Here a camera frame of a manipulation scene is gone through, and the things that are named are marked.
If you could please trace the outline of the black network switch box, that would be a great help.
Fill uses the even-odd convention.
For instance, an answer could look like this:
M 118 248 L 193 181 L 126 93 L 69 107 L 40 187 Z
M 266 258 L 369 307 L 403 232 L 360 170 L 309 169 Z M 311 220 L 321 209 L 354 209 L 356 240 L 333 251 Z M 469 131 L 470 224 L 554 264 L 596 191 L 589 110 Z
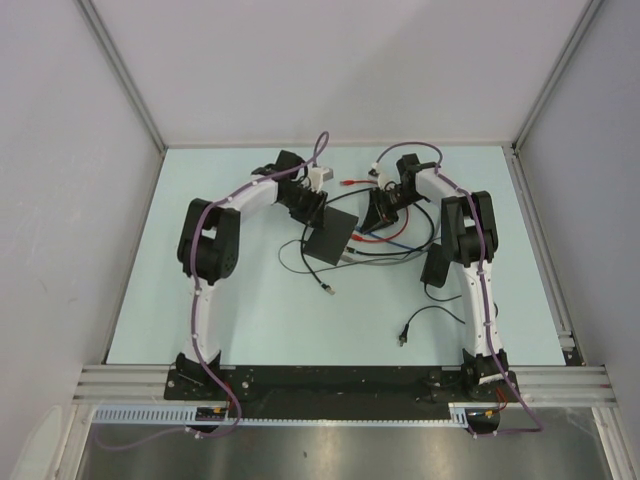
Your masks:
M 331 266 L 337 266 L 358 224 L 356 215 L 327 207 L 324 226 L 314 229 L 303 253 Z

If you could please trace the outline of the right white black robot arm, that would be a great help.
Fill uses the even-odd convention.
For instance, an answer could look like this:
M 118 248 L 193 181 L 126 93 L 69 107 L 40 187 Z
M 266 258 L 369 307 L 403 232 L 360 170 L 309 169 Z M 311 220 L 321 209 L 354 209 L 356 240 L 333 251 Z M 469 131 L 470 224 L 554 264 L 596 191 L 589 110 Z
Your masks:
M 361 231 L 370 233 L 397 221 L 397 212 L 420 200 L 440 204 L 440 244 L 429 248 L 432 268 L 423 283 L 440 288 L 453 270 L 460 285 L 467 327 L 463 347 L 461 388 L 473 401 L 484 401 L 508 372 L 507 355 L 496 322 L 491 270 L 498 249 L 491 195 L 470 192 L 444 174 L 441 163 L 422 163 L 415 154 L 396 162 L 397 184 L 374 162 L 368 177 L 377 183 L 370 191 Z

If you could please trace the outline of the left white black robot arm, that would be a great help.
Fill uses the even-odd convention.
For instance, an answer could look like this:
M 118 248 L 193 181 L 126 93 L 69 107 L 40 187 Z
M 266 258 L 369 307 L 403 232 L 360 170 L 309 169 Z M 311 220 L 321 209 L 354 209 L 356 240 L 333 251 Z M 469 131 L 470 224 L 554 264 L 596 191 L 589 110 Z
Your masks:
M 332 169 L 318 165 L 316 157 L 305 161 L 282 150 L 275 162 L 255 169 L 247 183 L 223 199 L 208 202 L 196 198 L 190 202 L 177 258 L 183 273 L 193 280 L 194 290 L 189 339 L 175 365 L 197 398 L 210 399 L 221 387 L 221 376 L 214 370 L 221 355 L 214 307 L 222 293 L 222 281 L 230 277 L 239 260 L 242 222 L 280 204 L 294 220 L 322 227 L 327 202 L 324 184 L 332 178 Z

